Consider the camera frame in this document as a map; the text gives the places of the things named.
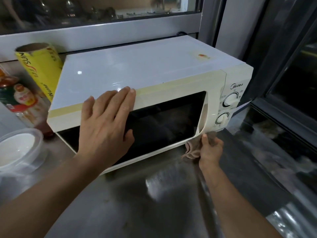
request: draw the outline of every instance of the hand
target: hand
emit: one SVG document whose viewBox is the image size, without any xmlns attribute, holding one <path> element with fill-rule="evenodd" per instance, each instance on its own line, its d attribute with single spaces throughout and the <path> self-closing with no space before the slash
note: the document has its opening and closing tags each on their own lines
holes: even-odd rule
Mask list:
<svg viewBox="0 0 317 238">
<path fill-rule="evenodd" d="M 214 140 L 216 145 L 211 146 L 206 134 L 202 135 L 201 142 L 203 144 L 203 147 L 200 150 L 200 169 L 219 167 L 219 160 L 220 156 L 222 155 L 224 142 L 216 137 Z"/>
<path fill-rule="evenodd" d="M 95 101 L 87 99 L 81 110 L 79 149 L 76 155 L 84 165 L 100 174 L 124 156 L 134 142 L 125 123 L 133 110 L 135 90 L 125 87 L 107 91 Z"/>
</svg>

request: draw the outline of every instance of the microwave control panel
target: microwave control panel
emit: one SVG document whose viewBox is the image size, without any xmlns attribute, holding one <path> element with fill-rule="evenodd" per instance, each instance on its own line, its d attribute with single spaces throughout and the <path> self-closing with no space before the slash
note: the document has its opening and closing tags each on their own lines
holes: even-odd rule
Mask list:
<svg viewBox="0 0 317 238">
<path fill-rule="evenodd" d="M 249 84 L 250 79 L 229 83 L 224 86 L 220 96 L 219 110 L 214 128 L 221 129 L 227 126 L 240 99 Z"/>
</svg>

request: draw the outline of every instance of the microwave door handle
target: microwave door handle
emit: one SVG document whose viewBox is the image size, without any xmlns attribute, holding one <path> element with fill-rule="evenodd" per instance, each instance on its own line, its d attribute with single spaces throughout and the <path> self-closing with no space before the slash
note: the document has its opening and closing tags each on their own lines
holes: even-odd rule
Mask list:
<svg viewBox="0 0 317 238">
<path fill-rule="evenodd" d="M 203 129 L 199 133 L 200 135 L 210 132 L 214 129 L 214 125 L 216 123 L 218 109 L 219 109 L 220 89 L 213 89 L 212 91 L 207 91 L 207 95 L 208 95 L 207 117 L 206 117 L 206 122 Z"/>
</svg>

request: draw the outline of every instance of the forearm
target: forearm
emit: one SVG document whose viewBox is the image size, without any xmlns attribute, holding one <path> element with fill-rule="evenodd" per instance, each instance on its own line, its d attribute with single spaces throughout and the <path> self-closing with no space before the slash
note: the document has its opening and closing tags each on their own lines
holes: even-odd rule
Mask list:
<svg viewBox="0 0 317 238">
<path fill-rule="evenodd" d="M 61 213 L 98 173 L 73 158 L 0 208 L 0 237 L 44 237 Z"/>
<path fill-rule="evenodd" d="M 227 238 L 280 238 L 273 226 L 239 193 L 218 166 L 202 168 Z"/>
</svg>

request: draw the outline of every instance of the white bowl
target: white bowl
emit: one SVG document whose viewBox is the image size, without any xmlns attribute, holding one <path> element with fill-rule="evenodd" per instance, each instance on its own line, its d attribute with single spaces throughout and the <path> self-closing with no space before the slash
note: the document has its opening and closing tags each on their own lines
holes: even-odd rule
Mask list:
<svg viewBox="0 0 317 238">
<path fill-rule="evenodd" d="M 41 152 L 43 134 L 26 128 L 0 138 L 0 175 L 23 176 L 36 170 L 46 155 Z"/>
</svg>

